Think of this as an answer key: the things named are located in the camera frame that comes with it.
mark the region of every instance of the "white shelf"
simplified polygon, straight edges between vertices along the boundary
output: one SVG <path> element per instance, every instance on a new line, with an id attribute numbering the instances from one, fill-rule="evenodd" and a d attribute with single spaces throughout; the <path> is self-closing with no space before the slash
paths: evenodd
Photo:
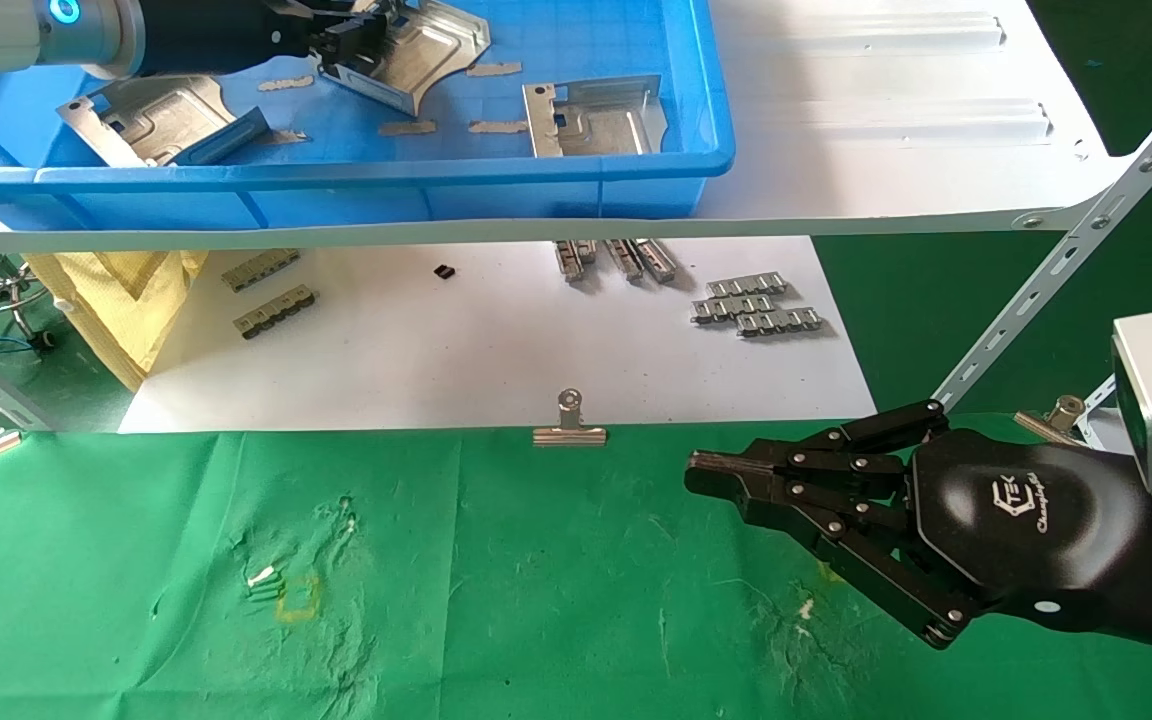
<path id="1" fill-rule="evenodd" d="M 685 273 L 676 287 L 631 287 L 607 255 L 568 287 L 552 243 L 479 243 L 310 250 L 238 295 L 220 274 L 251 252 L 215 253 L 120 430 L 536 427 L 558 423 L 567 387 L 590 424 L 874 411 L 812 241 L 668 248 Z M 435 276 L 440 264 L 456 276 Z M 814 306 L 826 331 L 742 341 L 732 324 L 689 321 L 703 282 L 768 270 L 791 283 L 781 306 Z M 300 283 L 314 306 L 238 336 L 234 318 Z"/>
<path id="2" fill-rule="evenodd" d="M 1119 177 L 1024 0 L 710 0 L 737 160 L 689 220 L 0 233 L 0 251 L 982 232 Z M 1044 229 L 1068 229 L 1056 213 Z"/>

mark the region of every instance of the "metal shelf frame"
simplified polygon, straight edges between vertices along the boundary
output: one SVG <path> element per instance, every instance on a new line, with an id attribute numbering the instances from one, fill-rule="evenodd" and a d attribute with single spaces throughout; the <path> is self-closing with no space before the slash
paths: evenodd
<path id="1" fill-rule="evenodd" d="M 1117 177 L 1106 187 L 1106 190 L 1089 197 L 1087 200 L 1071 205 L 1069 209 L 1025 211 L 1011 215 L 1010 227 L 1015 229 L 1061 229 L 1069 232 L 1053 247 L 1047 258 L 1039 263 L 1033 274 L 1007 302 L 995 320 L 963 359 L 935 389 L 933 397 L 940 400 L 947 409 L 952 409 L 973 385 L 983 378 L 1011 341 L 1060 291 L 1069 278 L 1091 258 L 1098 249 L 1123 222 L 1123 219 L 1152 188 L 1152 132 L 1142 142 L 1132 156 L 1111 159 L 1117 169 Z M 732 236 L 732 234 L 849 234 L 871 232 L 937 232 L 937 218 L 920 218 L 914 227 L 905 227 L 901 219 L 888 219 L 887 223 L 861 223 L 850 219 L 799 219 L 790 222 L 750 222 L 733 227 L 732 222 L 705 222 L 705 220 L 680 220 L 680 222 L 623 222 L 623 220 L 550 220 L 548 234 L 554 237 L 605 240 L 611 237 L 704 237 Z M 952 220 L 947 220 L 943 229 L 955 229 Z M 473 228 L 476 223 L 455 223 L 457 227 Z M 480 222 L 480 229 L 468 233 L 444 233 L 445 237 L 456 236 L 460 241 L 476 240 L 538 240 L 535 236 L 535 223 L 516 223 L 515 232 L 500 232 L 509 223 Z M 480 237 L 482 228 L 494 228 L 490 237 Z M 0 251 L 15 252 L 23 249 L 22 242 L 28 240 L 28 250 L 33 252 L 77 250 L 77 245 L 99 243 L 109 249 L 104 236 L 127 236 L 124 240 L 111 241 L 113 245 L 131 242 L 138 249 L 160 249 L 160 247 L 213 247 L 214 249 L 255 249 L 256 247 L 336 247 L 356 245 L 362 229 L 369 233 L 380 233 L 382 237 L 370 238 L 367 243 L 402 243 L 429 242 L 425 236 L 429 229 L 422 228 L 305 228 L 302 232 L 143 232 L 143 233 L 9 233 L 0 232 Z M 60 429 L 40 407 L 29 401 L 17 388 L 0 376 L 0 411 L 15 420 L 21 429 Z"/>

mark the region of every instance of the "green cloth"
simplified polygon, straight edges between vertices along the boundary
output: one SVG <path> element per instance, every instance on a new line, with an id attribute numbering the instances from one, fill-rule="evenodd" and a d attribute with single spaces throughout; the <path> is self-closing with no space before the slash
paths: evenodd
<path id="1" fill-rule="evenodd" d="M 682 487 L 694 448 L 817 427 L 33 434 L 0 456 L 0 719 L 1152 719 L 1152 647 L 986 617 L 929 650 Z"/>

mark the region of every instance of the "white table surface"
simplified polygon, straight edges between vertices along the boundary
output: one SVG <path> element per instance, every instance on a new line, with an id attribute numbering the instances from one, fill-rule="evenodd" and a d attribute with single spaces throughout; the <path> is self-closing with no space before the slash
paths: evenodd
<path id="1" fill-rule="evenodd" d="M 806 237 L 679 240 L 676 287 L 631 287 L 602 250 L 581 287 L 547 242 L 306 250 L 248 290 L 212 255 L 122 432 L 553 425 L 579 388 L 596 424 L 851 418 L 872 414 L 844 323 Z M 457 270 L 442 281 L 433 270 Z M 781 306 L 813 336 L 745 341 L 698 328 L 704 282 L 778 270 Z M 305 283 L 317 304 L 252 341 L 234 318 Z"/>

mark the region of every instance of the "green floor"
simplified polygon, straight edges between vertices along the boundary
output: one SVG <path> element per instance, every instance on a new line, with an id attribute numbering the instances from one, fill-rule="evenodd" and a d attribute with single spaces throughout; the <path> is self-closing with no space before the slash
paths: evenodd
<path id="1" fill-rule="evenodd" d="M 1152 129 L 1152 3 L 1030 5 L 1111 152 L 1135 150 Z M 931 395 L 1059 238 L 1041 232 L 818 237 L 878 406 Z M 1062 393 L 1085 395 L 1108 374 L 1111 320 L 1151 310 L 1152 192 L 958 409 L 1047 409 Z M 65 344 L 44 364 L 21 354 L 1 356 L 0 365 L 67 427 L 115 429 L 131 396 L 65 328 L 55 325 Z"/>
<path id="2" fill-rule="evenodd" d="M 684 488 L 694 448 L 821 427 L 31 434 L 0 720 L 1152 719 L 1152 647 L 988 615 L 933 651 Z"/>

